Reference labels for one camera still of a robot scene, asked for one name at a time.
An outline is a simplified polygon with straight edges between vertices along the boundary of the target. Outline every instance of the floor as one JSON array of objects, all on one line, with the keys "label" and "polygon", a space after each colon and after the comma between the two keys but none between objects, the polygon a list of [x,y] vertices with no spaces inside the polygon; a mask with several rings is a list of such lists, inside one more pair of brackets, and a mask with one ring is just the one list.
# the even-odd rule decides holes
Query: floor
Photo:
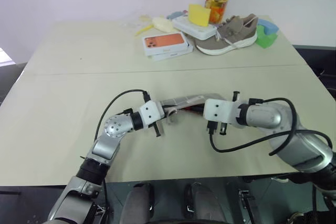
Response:
[{"label": "floor", "polygon": [[[262,223],[278,224],[293,212],[307,212],[312,208],[310,183],[296,185],[265,178],[246,184],[238,177],[156,180],[151,182],[155,188],[154,216],[151,220],[183,219],[183,189],[193,182],[201,182],[217,195],[229,223],[250,223],[247,211],[239,201],[239,188],[249,189],[255,196]],[[114,210],[110,223],[119,223],[127,194],[136,183],[107,184],[108,197]],[[3,224],[43,223],[62,192],[57,187],[0,187],[0,190],[22,192],[21,195],[0,195],[0,223]],[[317,199],[318,210],[327,210],[319,192]],[[97,203],[102,201],[101,194]]]}]

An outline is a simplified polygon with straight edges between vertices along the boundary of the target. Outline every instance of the black cable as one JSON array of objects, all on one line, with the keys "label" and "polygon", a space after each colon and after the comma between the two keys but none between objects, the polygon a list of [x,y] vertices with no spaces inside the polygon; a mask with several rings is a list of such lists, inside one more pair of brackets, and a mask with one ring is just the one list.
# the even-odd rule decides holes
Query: black cable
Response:
[{"label": "black cable", "polygon": [[[210,144],[212,146],[212,148],[216,151],[216,152],[220,152],[220,153],[227,153],[227,152],[234,152],[234,151],[237,151],[237,150],[240,150],[240,149],[243,149],[243,148],[246,148],[246,147],[249,147],[251,145],[254,145],[254,144],[258,144],[258,143],[261,143],[263,141],[266,141],[266,140],[269,140],[271,138],[274,138],[274,137],[277,137],[277,136],[284,136],[284,135],[288,135],[290,134],[291,131],[283,131],[283,132],[278,132],[278,133],[274,133],[272,135],[268,135],[268,136],[264,136],[262,138],[259,138],[257,140],[254,140],[252,142],[249,142],[247,144],[243,144],[243,145],[239,145],[239,146],[236,146],[236,147],[233,147],[233,148],[230,148],[230,149],[218,149],[215,144],[214,144],[214,141],[213,141],[213,137],[212,137],[212,134],[209,135],[209,139],[210,139]],[[295,130],[295,133],[311,133],[311,134],[315,134],[315,135],[318,135],[318,136],[322,136],[328,143],[328,146],[330,148],[332,148],[332,142],[331,142],[331,139],[325,135],[324,133],[322,132],[319,132],[319,131],[313,131],[313,130]]]},{"label": "black cable", "polygon": [[285,148],[289,142],[291,141],[291,139],[293,138],[294,134],[295,134],[295,130],[296,130],[296,126],[297,126],[297,121],[298,121],[298,117],[296,114],[296,109],[294,107],[294,104],[288,100],[287,98],[272,98],[272,99],[268,99],[268,100],[264,100],[265,102],[273,102],[273,101],[284,101],[287,102],[291,113],[292,113],[292,125],[291,125],[291,129],[290,129],[290,133],[288,134],[286,140],[278,147],[276,148],[274,151],[270,152],[269,155],[273,156],[275,154],[277,154],[278,152],[280,152],[283,148]]},{"label": "black cable", "polygon": [[313,202],[313,219],[314,219],[314,223],[318,224],[318,216],[317,216],[317,203],[316,203],[316,186],[313,185],[313,189],[312,189],[312,202]]},{"label": "black cable", "polygon": [[[127,90],[127,91],[121,92],[115,98],[113,98],[113,100],[107,105],[107,107],[105,108],[105,110],[103,111],[103,113],[102,113],[102,115],[101,115],[101,117],[99,119],[99,122],[98,122],[98,125],[97,125],[97,128],[96,128],[96,133],[94,135],[94,140],[93,141],[95,141],[97,139],[97,137],[98,137],[98,133],[99,133],[99,128],[100,128],[101,122],[102,122],[104,116],[106,115],[106,112],[108,111],[108,109],[112,106],[112,104],[116,101],[116,99],[118,99],[119,97],[121,97],[124,94],[131,93],[131,92],[142,92],[143,94],[147,93],[146,91],[144,91],[142,89],[131,89],[131,90]],[[104,213],[105,216],[102,216],[101,218],[104,218],[103,222],[109,223],[110,203],[109,203],[109,199],[108,199],[108,196],[107,196],[107,187],[106,187],[106,181],[105,181],[105,179],[103,180],[103,191],[104,191],[104,198],[105,198],[105,213]]]}]

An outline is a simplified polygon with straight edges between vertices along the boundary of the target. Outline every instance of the orange phone image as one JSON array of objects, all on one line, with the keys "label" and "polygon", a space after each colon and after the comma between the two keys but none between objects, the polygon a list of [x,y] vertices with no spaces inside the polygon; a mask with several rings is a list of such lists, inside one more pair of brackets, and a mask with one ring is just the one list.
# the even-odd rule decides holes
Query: orange phone image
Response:
[{"label": "orange phone image", "polygon": [[145,44],[148,48],[165,47],[184,43],[181,34],[167,34],[162,36],[148,37]]}]

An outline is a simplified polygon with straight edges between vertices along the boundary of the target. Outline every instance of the table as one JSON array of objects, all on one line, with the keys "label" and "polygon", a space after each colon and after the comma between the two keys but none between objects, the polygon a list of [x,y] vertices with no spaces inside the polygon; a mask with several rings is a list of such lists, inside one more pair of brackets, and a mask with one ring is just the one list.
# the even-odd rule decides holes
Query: table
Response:
[{"label": "table", "polygon": [[[100,54],[97,54],[100,60],[92,65],[77,65],[77,56],[70,55],[68,64],[62,63],[65,60],[62,57],[55,59],[55,64],[51,58],[44,59],[41,54],[44,48],[50,47],[52,40],[61,40],[59,33],[52,34],[58,36],[49,37],[41,44],[0,106],[3,150],[0,170],[5,174],[0,177],[0,185],[66,184],[82,162],[79,156],[85,156],[91,146],[106,105],[116,94],[133,88],[148,90],[153,100],[214,92],[230,99],[235,90],[241,91],[243,99],[286,97],[295,104],[305,127],[324,132],[335,142],[335,102],[300,56],[293,53],[294,49],[286,45],[284,38],[278,40],[283,43],[282,49],[276,42],[261,51],[267,52],[270,59],[256,53],[259,48],[254,45],[250,50],[240,49],[220,57],[203,56],[195,51],[186,56],[195,61],[189,65],[184,56],[155,62],[157,65],[142,58],[137,61],[138,65],[128,65],[127,58],[133,54],[125,54],[125,59],[116,61],[120,64],[107,66],[103,57],[99,58]],[[70,47],[72,49],[61,47],[56,42],[53,50],[44,51],[44,56],[55,55],[55,51],[68,54],[75,50]],[[249,58],[242,50],[250,52]],[[278,59],[283,51],[287,52],[283,61],[271,60]],[[201,67],[200,62],[206,62],[204,59],[210,63]],[[141,104],[142,95],[128,94],[113,105],[108,115]],[[178,120],[177,125],[162,121],[164,134],[159,138],[152,129],[128,134],[122,140],[107,182],[294,171],[278,157],[268,156],[268,143],[233,153],[216,153],[210,146],[204,119],[181,113]],[[219,148],[240,145],[263,135],[255,128],[229,127],[227,133],[224,137],[215,135]]]}]

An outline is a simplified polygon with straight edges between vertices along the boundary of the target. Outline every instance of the blue sponge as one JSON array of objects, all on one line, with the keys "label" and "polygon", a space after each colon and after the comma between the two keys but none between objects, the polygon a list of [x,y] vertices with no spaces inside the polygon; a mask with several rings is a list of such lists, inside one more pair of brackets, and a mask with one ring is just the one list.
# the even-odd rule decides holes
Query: blue sponge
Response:
[{"label": "blue sponge", "polygon": [[264,26],[265,35],[275,34],[279,30],[279,27],[277,27],[275,24],[261,18],[258,19],[258,25]]}]

